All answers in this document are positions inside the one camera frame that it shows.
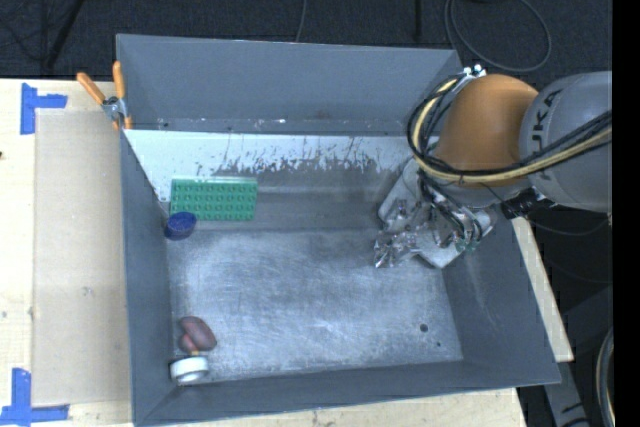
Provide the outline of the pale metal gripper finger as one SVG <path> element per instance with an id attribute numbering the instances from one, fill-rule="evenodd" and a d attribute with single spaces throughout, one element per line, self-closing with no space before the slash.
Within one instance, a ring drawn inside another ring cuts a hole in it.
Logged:
<path id="1" fill-rule="evenodd" d="M 416 256 L 418 248 L 413 236 L 405 234 L 379 235 L 374 242 L 374 266 L 392 268 Z"/>
<path id="2" fill-rule="evenodd" d="M 419 210 L 419 203 L 409 199 L 395 199 L 385 214 L 385 230 L 397 234 L 410 230 Z"/>

